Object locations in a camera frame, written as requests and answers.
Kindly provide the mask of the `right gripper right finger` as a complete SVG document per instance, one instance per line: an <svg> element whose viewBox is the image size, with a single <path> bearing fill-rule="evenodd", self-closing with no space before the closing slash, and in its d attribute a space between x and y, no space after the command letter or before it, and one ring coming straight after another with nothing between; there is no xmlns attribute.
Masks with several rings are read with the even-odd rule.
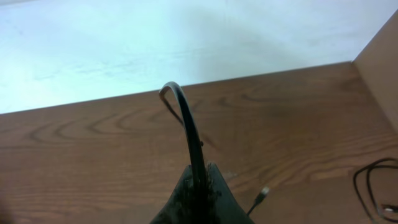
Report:
<svg viewBox="0 0 398 224"><path fill-rule="evenodd" d="M206 165L204 223L254 224L238 204L215 163Z"/></svg>

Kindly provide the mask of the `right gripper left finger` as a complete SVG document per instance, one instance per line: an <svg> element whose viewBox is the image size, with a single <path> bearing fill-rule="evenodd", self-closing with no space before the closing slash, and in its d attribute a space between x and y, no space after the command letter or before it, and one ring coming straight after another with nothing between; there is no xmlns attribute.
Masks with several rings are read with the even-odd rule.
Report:
<svg viewBox="0 0 398 224"><path fill-rule="evenodd" d="M191 165L186 166L171 196L150 224L191 224L194 221L195 189Z"/></svg>

